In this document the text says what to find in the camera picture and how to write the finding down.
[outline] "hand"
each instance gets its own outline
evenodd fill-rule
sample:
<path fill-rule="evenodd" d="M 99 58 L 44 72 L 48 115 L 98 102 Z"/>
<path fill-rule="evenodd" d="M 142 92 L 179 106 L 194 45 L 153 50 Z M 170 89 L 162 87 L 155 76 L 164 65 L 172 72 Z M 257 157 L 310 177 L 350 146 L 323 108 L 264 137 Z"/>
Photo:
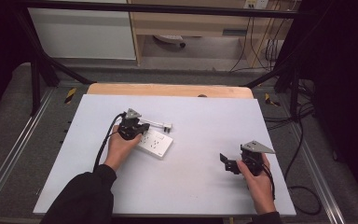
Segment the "hand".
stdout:
<path fill-rule="evenodd" d="M 106 160 L 103 164 L 110 166 L 113 170 L 117 170 L 120 164 L 126 160 L 131 150 L 141 141 L 142 135 L 138 134 L 132 140 L 123 139 L 117 133 L 118 125 L 113 127 L 112 135 L 109 139 L 108 152 Z"/>
<path fill-rule="evenodd" d="M 262 153 L 262 158 L 264 164 L 269 168 L 269 161 L 264 153 Z M 248 184 L 257 214 L 263 215 L 270 212 L 276 212 L 275 204 L 272 199 L 271 182 L 269 181 L 267 174 L 263 171 L 260 175 L 254 176 L 243 161 L 237 161 L 237 165 Z"/>

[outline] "black sleeve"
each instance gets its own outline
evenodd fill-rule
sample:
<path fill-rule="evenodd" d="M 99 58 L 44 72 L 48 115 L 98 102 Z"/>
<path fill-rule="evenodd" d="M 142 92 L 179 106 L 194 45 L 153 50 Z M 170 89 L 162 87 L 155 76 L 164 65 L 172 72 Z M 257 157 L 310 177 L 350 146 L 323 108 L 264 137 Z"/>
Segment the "black sleeve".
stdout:
<path fill-rule="evenodd" d="M 266 213 L 252 217 L 253 224 L 282 224 L 281 217 L 278 212 Z"/>
<path fill-rule="evenodd" d="M 115 171 L 103 164 L 94 173 L 75 176 L 46 212 L 41 224 L 110 223 L 113 210 L 110 189 L 116 179 Z"/>

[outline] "white tabletop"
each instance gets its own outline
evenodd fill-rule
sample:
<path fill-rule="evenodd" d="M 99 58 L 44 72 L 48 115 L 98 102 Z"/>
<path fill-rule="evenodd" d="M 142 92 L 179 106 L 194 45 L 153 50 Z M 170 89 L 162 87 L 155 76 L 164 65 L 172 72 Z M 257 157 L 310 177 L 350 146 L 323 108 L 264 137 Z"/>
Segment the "white tabletop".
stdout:
<path fill-rule="evenodd" d="M 255 213 L 243 177 L 225 171 L 219 153 L 239 159 L 240 144 L 252 140 L 272 148 L 257 100 L 90 94 L 82 98 L 34 213 L 45 214 L 74 176 L 92 170 L 110 123 L 128 108 L 143 119 L 172 123 L 169 137 L 173 143 L 162 161 L 133 150 L 112 187 L 114 215 L 232 217 Z M 294 216 L 276 156 L 269 154 L 268 159 L 277 210 Z"/>

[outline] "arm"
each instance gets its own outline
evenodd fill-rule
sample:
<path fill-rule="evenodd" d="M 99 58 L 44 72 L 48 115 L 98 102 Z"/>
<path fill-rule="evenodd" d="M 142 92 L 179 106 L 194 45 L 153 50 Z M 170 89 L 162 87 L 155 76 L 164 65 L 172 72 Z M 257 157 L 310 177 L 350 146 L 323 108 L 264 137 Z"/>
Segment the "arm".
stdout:
<path fill-rule="evenodd" d="M 262 157 L 264 164 L 269 168 L 269 161 L 264 153 Z M 271 183 L 267 174 L 263 171 L 260 175 L 254 176 L 242 161 L 237 161 L 237 165 L 254 200 L 255 211 L 257 212 L 257 216 L 252 218 L 254 224 L 282 223 L 272 199 Z"/>
<path fill-rule="evenodd" d="M 62 190 L 43 217 L 41 224 L 101 223 L 110 224 L 113 210 L 111 188 L 117 179 L 116 170 L 126 160 L 141 135 L 126 141 L 113 129 L 106 160 L 94 173 L 74 177 Z"/>

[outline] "gray carpet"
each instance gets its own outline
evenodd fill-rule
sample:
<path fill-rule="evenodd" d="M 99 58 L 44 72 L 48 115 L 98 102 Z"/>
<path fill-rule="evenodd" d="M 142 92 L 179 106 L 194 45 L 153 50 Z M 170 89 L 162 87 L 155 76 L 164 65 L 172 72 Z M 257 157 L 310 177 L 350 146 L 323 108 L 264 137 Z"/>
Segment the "gray carpet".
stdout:
<path fill-rule="evenodd" d="M 186 72 L 184 74 L 183 71 L 142 69 L 122 69 L 115 72 L 109 69 L 91 68 L 77 70 L 81 75 L 101 82 L 237 86 L 256 77 L 256 74 L 228 74 L 211 71 Z M 29 70 L 19 68 L 12 81 L 15 87 L 14 89 L 9 88 L 13 91 L 8 91 L 0 103 L 0 164 L 4 161 L 29 118 L 28 115 L 31 111 L 31 96 L 29 85 L 27 85 L 29 78 Z M 272 79 L 263 86 L 264 88 L 256 88 L 255 97 L 259 100 L 264 116 L 286 117 L 281 106 L 266 105 L 264 102 L 264 92 L 268 91 L 275 96 L 271 88 L 265 88 L 272 86 L 273 82 Z M 87 91 L 87 88 L 87 86 L 77 88 L 75 97 L 69 105 L 63 103 L 69 87 L 60 87 L 54 92 L 45 115 L 40 120 L 0 193 L 0 217 L 40 218 L 40 216 L 32 214 L 37 201 L 36 193 L 43 188 L 46 182 L 49 170 L 60 150 L 60 141 L 64 140 L 64 130 L 70 127 L 68 121 L 75 114 L 81 95 Z M 333 161 L 330 146 L 324 138 L 324 132 L 316 118 L 304 119 L 304 130 L 312 153 L 324 171 L 324 176 L 344 218 L 349 223 L 358 223 L 358 186 L 348 167 L 344 163 Z M 269 134 L 277 151 L 280 166 L 284 171 L 295 152 L 297 141 L 289 126 L 270 131 Z M 309 172 L 300 155 L 291 169 L 287 183 L 289 186 L 302 185 L 314 189 Z M 292 199 L 295 204 L 305 210 L 315 210 L 316 208 L 315 200 L 307 192 L 295 190 L 292 193 Z M 236 220 L 236 223 L 242 223 L 248 218 L 242 217 L 236 218 Z M 323 209 L 317 216 L 308 216 L 298 212 L 296 217 L 285 217 L 284 221 L 287 223 L 328 223 L 329 219 Z"/>

